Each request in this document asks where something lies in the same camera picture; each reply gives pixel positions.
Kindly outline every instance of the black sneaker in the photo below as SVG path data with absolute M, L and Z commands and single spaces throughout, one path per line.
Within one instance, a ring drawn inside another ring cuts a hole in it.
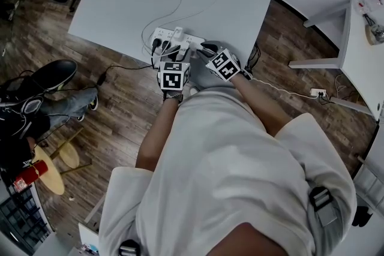
M 95 111 L 97 109 L 97 107 L 98 107 L 97 95 L 96 95 L 95 99 L 91 101 L 91 103 L 89 104 L 89 107 L 91 108 L 92 111 Z

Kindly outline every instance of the floor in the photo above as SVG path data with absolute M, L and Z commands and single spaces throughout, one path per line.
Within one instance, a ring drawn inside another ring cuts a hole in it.
M 74 59 L 78 72 L 67 88 L 94 85 L 99 75 L 111 64 L 139 67 L 135 60 L 113 50 L 67 34 L 73 15 L 66 5 L 51 0 L 21 0 L 13 24 L 0 23 L 0 45 L 7 46 L 0 58 L 0 82 L 16 77 L 23 70 L 37 70 L 62 58 Z M 339 71 L 292 70 L 287 64 L 293 59 L 331 58 L 337 51 L 312 29 L 305 29 L 302 20 L 271 1 L 265 21 L 257 38 L 262 51 L 254 75 L 280 88 L 308 94 L 310 88 L 324 88 L 329 96 L 336 95 L 335 77 Z M 155 71 L 144 69 L 126 71 L 112 69 L 100 90 L 100 106 L 88 112 L 83 122 L 70 120 L 48 139 L 46 150 L 52 153 L 60 142 L 80 127 L 84 130 L 73 140 L 82 164 L 92 161 L 92 167 L 65 175 L 65 193 L 54 195 L 37 182 L 46 215 L 59 234 L 79 245 L 77 223 L 84 220 L 107 189 L 110 173 L 121 165 L 134 165 L 137 151 L 161 106 L 161 91 Z M 339 97 L 348 97 L 353 86 L 344 76 L 338 81 L 346 88 Z M 351 153 L 364 153 L 372 138 L 375 121 L 362 113 L 278 92 L 257 83 L 269 93 L 292 117 L 310 112 L 337 149 L 352 173 L 356 162 Z M 55 98 L 68 95 L 55 94 Z M 351 95 L 347 99 L 356 99 Z M 60 170 L 67 170 L 60 159 Z

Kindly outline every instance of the shirt sleeve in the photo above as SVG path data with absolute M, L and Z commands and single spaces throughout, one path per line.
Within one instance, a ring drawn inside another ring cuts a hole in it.
M 300 163 L 306 180 L 324 186 L 337 200 L 343 219 L 343 234 L 356 212 L 356 191 L 346 166 L 319 124 L 309 113 L 298 116 L 275 138 Z
M 132 167 L 112 171 L 100 222 L 100 256 L 117 256 L 122 242 L 136 239 L 133 230 L 136 212 L 152 174 Z

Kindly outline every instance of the jeans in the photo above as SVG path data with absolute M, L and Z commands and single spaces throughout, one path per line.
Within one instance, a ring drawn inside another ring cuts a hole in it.
M 52 128 L 66 122 L 69 117 L 78 118 L 84 115 L 87 106 L 95 99 L 96 95 L 97 89 L 90 88 L 76 91 L 75 94 L 62 100 L 54 101 L 45 98 L 41 104 L 40 112 L 44 115 L 51 115 L 49 116 L 49 124 Z

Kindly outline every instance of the white shirt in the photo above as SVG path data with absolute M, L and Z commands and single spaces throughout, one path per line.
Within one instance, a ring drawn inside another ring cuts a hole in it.
M 114 169 L 100 255 L 117 255 L 127 239 L 148 255 L 206 255 L 243 222 L 290 256 L 313 255 L 308 178 L 339 193 L 349 226 L 352 180 L 311 115 L 273 138 L 235 90 L 199 92 L 180 105 L 154 173 Z

